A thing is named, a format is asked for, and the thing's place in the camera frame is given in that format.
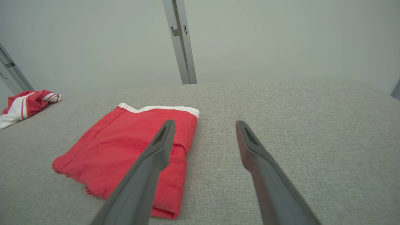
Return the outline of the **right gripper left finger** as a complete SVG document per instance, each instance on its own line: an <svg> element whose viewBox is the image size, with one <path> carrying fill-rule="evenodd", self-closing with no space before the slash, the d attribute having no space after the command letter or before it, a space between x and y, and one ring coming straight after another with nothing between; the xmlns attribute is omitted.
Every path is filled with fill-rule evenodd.
<svg viewBox="0 0 400 225"><path fill-rule="evenodd" d="M159 174L169 165L175 122L167 120L91 221L92 225L147 225Z"/></svg>

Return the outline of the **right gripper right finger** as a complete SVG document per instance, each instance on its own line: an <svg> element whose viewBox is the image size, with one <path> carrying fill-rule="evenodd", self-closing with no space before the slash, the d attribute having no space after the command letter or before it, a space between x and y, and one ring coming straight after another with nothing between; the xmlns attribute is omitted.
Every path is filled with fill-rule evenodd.
<svg viewBox="0 0 400 225"><path fill-rule="evenodd" d="M265 225L320 225L306 201L245 121L236 122L244 168L252 176Z"/></svg>

